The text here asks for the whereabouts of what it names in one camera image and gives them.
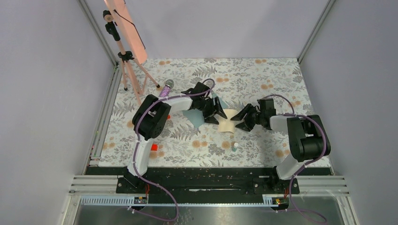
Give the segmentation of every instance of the floral pattern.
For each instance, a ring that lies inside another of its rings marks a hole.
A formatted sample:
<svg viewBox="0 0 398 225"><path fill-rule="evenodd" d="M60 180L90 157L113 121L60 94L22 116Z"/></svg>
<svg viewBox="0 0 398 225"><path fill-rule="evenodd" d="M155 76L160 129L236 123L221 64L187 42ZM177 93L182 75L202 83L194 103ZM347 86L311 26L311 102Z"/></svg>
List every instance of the floral pattern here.
<svg viewBox="0 0 398 225"><path fill-rule="evenodd" d="M133 63L138 80L144 73ZM192 88L207 78L215 80L213 89L230 109L240 111L246 104L269 94L281 94L294 105L297 113L312 114L313 108L296 59L169 59L147 60L143 66L160 85L173 79L170 96ZM147 82L148 94L161 91ZM277 113L290 112L287 102L274 98ZM109 122L99 166L126 166L135 146L136 135L131 119L139 108L131 83L128 91L120 83ZM236 152L233 143L239 143ZM290 153L286 134L255 126L251 132L236 129L235 134L217 132L217 125L195 128L181 112L171 115L162 134L155 139L158 150L152 151L149 166L225 166L272 167ZM327 157L313 166L329 167Z"/></svg>

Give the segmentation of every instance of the white wall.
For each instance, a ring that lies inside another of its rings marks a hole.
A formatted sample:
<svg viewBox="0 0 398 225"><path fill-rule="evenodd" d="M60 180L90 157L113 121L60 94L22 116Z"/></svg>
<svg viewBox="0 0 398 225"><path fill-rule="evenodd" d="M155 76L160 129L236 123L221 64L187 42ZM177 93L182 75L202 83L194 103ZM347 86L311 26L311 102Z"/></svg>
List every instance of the white wall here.
<svg viewBox="0 0 398 225"><path fill-rule="evenodd" d="M54 225L112 65L76 0L3 0L0 14L0 224Z"/></svg>
<svg viewBox="0 0 398 225"><path fill-rule="evenodd" d="M302 63L361 225L398 224L398 1L337 1Z"/></svg>
<svg viewBox="0 0 398 225"><path fill-rule="evenodd" d="M327 0L126 0L149 58L298 57ZM105 31L102 0L87 0Z"/></svg>

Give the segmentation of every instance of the microphone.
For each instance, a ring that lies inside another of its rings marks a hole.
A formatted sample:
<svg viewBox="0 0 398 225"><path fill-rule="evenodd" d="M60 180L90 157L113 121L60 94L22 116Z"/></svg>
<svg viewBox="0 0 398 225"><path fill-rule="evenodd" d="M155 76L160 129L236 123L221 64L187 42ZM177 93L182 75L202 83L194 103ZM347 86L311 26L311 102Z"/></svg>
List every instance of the microphone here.
<svg viewBox="0 0 398 225"><path fill-rule="evenodd" d="M159 97L167 97L173 87L174 81L171 79L166 80L166 82L164 83L164 87L159 94Z"/></svg>

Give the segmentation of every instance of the small bottle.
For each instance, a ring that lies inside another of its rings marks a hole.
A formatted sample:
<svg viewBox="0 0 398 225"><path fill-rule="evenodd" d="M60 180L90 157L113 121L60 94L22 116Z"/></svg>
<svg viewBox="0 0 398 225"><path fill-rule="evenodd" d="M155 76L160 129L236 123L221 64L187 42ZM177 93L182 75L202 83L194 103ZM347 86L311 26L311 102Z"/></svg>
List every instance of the small bottle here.
<svg viewBox="0 0 398 225"><path fill-rule="evenodd" d="M164 83L164 88L159 94L159 97L167 97L173 87L174 87L174 81L171 79L166 80L166 82Z"/></svg>
<svg viewBox="0 0 398 225"><path fill-rule="evenodd" d="M235 142L234 146L232 146L232 151L235 152L238 147L239 147L239 144L237 142Z"/></svg>

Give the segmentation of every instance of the beige cloth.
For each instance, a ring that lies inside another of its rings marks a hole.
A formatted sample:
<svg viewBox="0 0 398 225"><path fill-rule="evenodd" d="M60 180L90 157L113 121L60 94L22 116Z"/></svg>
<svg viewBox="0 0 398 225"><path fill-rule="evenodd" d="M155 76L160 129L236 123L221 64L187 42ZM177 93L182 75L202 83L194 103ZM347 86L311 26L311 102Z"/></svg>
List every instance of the beige cloth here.
<svg viewBox="0 0 398 225"><path fill-rule="evenodd" d="M235 109L224 109L225 114L228 119L224 119L223 117L217 118L218 122L218 132L232 132L235 133L235 121L231 121L230 119L234 117L238 111Z"/></svg>

